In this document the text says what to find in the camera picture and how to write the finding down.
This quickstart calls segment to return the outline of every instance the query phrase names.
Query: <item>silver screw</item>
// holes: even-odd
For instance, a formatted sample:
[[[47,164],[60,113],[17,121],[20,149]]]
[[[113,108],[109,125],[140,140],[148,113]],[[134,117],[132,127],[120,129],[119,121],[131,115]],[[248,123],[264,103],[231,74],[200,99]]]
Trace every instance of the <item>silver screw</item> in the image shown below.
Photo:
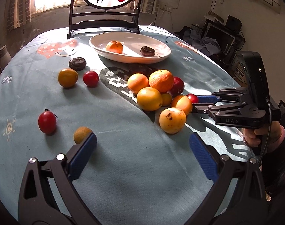
[[[255,164],[256,162],[257,162],[257,161],[256,161],[256,159],[255,159],[254,157],[250,158],[250,163]]]
[[[230,159],[230,157],[226,154],[221,155],[221,159],[224,161],[228,161]]]
[[[65,158],[65,155],[64,155],[64,154],[58,154],[58,155],[56,156],[56,159],[59,160],[59,161],[63,160],[64,158]]]
[[[35,157],[31,157],[31,158],[29,159],[29,162],[30,162],[30,163],[35,163],[36,160],[37,160],[37,159],[36,159]]]

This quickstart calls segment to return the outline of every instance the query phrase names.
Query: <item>human hand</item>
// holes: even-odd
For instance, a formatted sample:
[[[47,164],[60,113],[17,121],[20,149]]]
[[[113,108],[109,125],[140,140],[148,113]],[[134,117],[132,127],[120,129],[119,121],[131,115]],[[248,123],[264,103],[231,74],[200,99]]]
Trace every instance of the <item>human hand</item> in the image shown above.
[[[259,129],[243,129],[242,130],[244,139],[249,147],[257,147],[261,140],[258,138],[258,135],[267,135],[268,134],[268,124],[265,124]],[[281,137],[282,130],[281,125],[278,121],[272,122],[272,128],[270,130],[270,136],[268,145],[277,142],[277,140]],[[277,146],[273,146],[272,148],[268,149],[268,152],[275,150],[281,143]]]

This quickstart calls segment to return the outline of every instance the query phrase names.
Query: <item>plate rim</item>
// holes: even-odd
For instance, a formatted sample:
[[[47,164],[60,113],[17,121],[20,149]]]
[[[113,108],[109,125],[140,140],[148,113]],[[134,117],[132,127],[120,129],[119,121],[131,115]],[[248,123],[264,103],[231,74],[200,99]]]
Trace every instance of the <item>plate rim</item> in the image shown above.
[[[128,32],[128,31],[108,31],[108,32],[104,32],[104,33],[99,33],[99,34],[96,34],[95,36],[92,36],[92,37],[90,38],[90,40],[89,40],[90,46],[91,46],[92,48],[94,48],[95,50],[100,51],[100,52],[109,53],[109,54],[113,54],[113,55],[126,56],[126,57],[129,57],[129,58],[149,58],[149,59],[152,59],[152,58],[164,58],[164,57],[168,57],[168,56],[172,53],[171,48],[170,48],[168,45],[166,45],[165,43],[163,43],[162,41],[157,40],[157,39],[155,39],[155,38],[153,38],[153,37],[150,37],[150,36],[147,36],[147,35],[142,35],[142,34],[139,34],[139,35],[140,35],[140,36],[143,36],[143,37],[150,37],[150,38],[152,38],[152,39],[154,39],[154,40],[159,41],[161,44],[164,44],[165,46],[167,46],[167,47],[169,48],[169,53],[168,53],[167,55],[159,56],[159,57],[135,57],[135,56],[130,56],[130,55],[126,55],[126,54],[119,54],[119,53],[116,53],[116,52],[104,51],[104,50],[100,49],[99,47],[96,47],[96,46],[95,46],[94,44],[92,44],[92,42],[91,42],[92,38],[94,38],[94,37],[96,37],[96,36],[98,36],[98,35],[101,35],[101,34],[109,34],[109,33],[114,33],[114,32],[118,32],[118,33],[131,33],[131,34],[133,33],[133,32],[131,32],[131,31],[129,31],[129,32]]]

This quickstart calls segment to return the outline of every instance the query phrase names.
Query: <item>person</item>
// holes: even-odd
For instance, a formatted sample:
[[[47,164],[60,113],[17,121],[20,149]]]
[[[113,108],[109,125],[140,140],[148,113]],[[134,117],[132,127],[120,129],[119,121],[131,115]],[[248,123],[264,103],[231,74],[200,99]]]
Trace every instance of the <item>person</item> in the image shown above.
[[[243,138],[251,148],[260,144],[259,135],[268,133],[268,125],[251,130],[243,129]],[[285,225],[285,129],[279,122],[272,122],[267,153],[262,159],[262,176],[268,201],[266,225]]]

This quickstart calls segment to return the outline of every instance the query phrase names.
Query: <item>table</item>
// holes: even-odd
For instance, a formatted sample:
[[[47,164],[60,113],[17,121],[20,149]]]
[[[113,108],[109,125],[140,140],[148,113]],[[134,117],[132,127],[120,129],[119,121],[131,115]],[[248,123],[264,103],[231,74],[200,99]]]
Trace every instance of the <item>table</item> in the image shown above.
[[[193,214],[212,186],[189,149],[194,131],[206,144],[234,160],[246,161],[252,151],[237,130],[215,126],[207,115],[190,114],[185,127],[168,135],[159,127],[160,110],[152,116],[141,111],[129,94],[129,64],[102,57],[89,46],[91,36],[122,28],[76,31],[65,40],[67,28],[40,34],[11,60],[0,76],[0,199],[17,218],[18,196],[30,157],[53,159],[74,144],[80,126],[91,128],[98,138],[76,190],[104,224],[181,225]],[[185,82],[184,94],[206,95],[220,88],[239,87],[223,69],[166,30],[140,26],[143,35],[166,43],[172,50],[163,62]],[[79,71],[72,89],[63,89],[57,75],[70,58],[83,57],[87,67]],[[88,89],[82,76],[88,70],[100,75],[98,87]],[[57,131],[44,135],[37,119],[44,109],[58,116]],[[235,180],[218,211],[227,206]],[[54,182],[51,188],[62,212],[66,210]]]

